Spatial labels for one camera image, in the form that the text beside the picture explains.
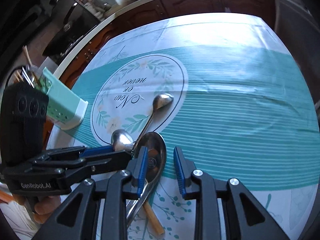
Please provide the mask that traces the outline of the person's hand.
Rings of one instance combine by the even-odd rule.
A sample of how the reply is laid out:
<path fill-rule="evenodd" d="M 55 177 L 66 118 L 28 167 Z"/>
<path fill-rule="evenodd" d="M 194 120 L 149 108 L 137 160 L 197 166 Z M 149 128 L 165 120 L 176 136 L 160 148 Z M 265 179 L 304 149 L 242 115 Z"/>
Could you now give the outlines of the person's hand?
<path fill-rule="evenodd" d="M 61 204 L 60 196 L 45 197 L 34 206 L 35 222 L 43 224 Z"/>

